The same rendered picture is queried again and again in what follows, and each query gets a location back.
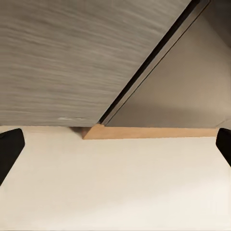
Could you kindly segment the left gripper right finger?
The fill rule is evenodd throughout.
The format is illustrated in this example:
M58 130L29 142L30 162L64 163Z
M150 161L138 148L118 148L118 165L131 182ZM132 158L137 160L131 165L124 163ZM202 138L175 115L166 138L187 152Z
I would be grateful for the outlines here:
M218 131L216 146L231 166L231 129L220 128Z

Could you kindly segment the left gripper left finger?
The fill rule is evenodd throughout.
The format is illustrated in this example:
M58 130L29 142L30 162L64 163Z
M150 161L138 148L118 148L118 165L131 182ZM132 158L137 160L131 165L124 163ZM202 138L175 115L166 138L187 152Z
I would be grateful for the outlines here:
M0 186L25 147L21 128L0 133Z

